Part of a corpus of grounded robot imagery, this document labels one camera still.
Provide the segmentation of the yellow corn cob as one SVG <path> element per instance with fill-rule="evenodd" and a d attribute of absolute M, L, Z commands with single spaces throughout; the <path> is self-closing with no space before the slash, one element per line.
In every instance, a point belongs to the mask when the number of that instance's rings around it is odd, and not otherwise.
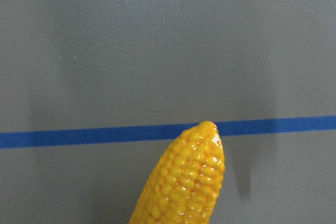
<path fill-rule="evenodd" d="M 181 133 L 146 181 L 130 223 L 209 223 L 222 188 L 225 154 L 217 126 Z"/>

